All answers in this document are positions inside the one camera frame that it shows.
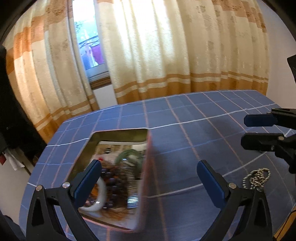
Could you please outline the white jade bangle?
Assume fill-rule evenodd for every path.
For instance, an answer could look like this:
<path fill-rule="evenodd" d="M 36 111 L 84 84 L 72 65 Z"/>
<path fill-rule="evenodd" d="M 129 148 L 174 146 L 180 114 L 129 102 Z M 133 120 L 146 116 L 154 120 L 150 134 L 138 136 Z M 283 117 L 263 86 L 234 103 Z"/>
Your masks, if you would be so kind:
<path fill-rule="evenodd" d="M 79 209 L 85 212 L 97 212 L 105 206 L 107 200 L 107 188 L 100 177 L 94 185 L 84 205 Z"/>

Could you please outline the pink metal tin box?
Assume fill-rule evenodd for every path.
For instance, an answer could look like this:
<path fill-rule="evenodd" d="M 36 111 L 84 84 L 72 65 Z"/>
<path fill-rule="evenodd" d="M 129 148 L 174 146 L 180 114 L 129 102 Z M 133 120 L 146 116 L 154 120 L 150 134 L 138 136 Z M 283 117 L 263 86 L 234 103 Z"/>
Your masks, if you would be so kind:
<path fill-rule="evenodd" d="M 93 132 L 68 175 L 69 181 L 94 160 L 91 157 L 100 141 L 147 142 L 147 149 L 142 154 L 134 149 L 125 150 L 114 164 L 99 160 L 100 177 L 107 188 L 105 206 L 97 212 L 78 210 L 86 221 L 96 225 L 118 232 L 138 232 L 144 227 L 147 213 L 151 134 L 147 128 Z"/>

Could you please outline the blue checked tablecloth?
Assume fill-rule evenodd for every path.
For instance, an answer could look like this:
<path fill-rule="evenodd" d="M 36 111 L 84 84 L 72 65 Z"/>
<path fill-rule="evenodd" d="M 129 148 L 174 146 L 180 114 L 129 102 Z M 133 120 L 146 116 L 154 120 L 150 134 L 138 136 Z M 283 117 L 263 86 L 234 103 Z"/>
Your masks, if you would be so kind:
<path fill-rule="evenodd" d="M 268 168 L 271 177 L 264 190 L 277 231 L 295 206 L 295 177 L 273 153 L 247 151 L 240 144 L 241 136 L 250 132 L 244 117 L 274 107 L 272 100 L 254 90 L 211 91 L 116 105 L 67 120 L 29 178 L 20 207 L 21 230 L 26 229 L 35 187 L 60 186 L 93 132 L 148 128 L 152 163 L 145 228 L 122 233 L 90 222 L 100 240 L 199 240 L 219 212 L 197 177 L 199 160 L 237 185 L 252 170 Z"/>

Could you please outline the dark coats on rack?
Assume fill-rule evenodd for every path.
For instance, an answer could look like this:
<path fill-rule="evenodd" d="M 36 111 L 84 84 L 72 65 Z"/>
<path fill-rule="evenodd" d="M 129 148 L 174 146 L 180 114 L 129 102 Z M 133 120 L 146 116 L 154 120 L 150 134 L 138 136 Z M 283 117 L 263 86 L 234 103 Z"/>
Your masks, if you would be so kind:
<path fill-rule="evenodd" d="M 5 154 L 10 154 L 21 163 L 26 158 L 35 166 L 45 147 L 16 99 L 6 72 L 6 49 L 1 46 L 1 163 Z"/>

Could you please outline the right cream orange curtain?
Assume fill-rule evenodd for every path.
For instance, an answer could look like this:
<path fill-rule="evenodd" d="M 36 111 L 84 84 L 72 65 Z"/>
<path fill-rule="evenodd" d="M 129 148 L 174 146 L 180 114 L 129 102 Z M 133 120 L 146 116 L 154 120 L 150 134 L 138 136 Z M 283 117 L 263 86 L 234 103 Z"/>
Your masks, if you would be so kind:
<path fill-rule="evenodd" d="M 211 90 L 257 90 L 269 79 L 257 1 L 95 1 L 119 104 Z"/>

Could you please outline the cream orange curtain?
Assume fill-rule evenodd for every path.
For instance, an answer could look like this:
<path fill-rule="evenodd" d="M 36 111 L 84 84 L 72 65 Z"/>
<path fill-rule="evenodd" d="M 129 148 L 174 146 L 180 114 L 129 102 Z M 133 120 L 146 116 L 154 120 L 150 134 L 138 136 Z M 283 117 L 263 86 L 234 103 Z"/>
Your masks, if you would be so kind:
<path fill-rule="evenodd" d="M 257 90 L 269 79 L 257 1 L 95 1 L 119 104 L 211 90 Z"/>
<path fill-rule="evenodd" d="M 4 47 L 16 99 L 46 142 L 67 119 L 99 108 L 80 57 L 72 1 L 37 1 Z"/>

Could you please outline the left cream orange curtain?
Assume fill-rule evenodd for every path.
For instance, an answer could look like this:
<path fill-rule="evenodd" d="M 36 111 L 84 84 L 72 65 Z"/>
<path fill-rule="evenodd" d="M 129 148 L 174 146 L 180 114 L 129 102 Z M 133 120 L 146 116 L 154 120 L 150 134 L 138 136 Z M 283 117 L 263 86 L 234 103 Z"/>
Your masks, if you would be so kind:
<path fill-rule="evenodd" d="M 72 1 L 37 1 L 4 47 L 16 99 L 46 142 L 67 119 L 99 108 L 80 57 Z"/>

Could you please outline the window with wooden sill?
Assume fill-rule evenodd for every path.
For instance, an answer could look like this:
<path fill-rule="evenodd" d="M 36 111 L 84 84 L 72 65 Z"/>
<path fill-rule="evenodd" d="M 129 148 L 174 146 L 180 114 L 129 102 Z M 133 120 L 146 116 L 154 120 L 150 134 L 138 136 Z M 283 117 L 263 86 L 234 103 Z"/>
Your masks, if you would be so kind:
<path fill-rule="evenodd" d="M 95 16 L 94 1 L 72 2 L 79 53 L 93 90 L 111 84 Z"/>

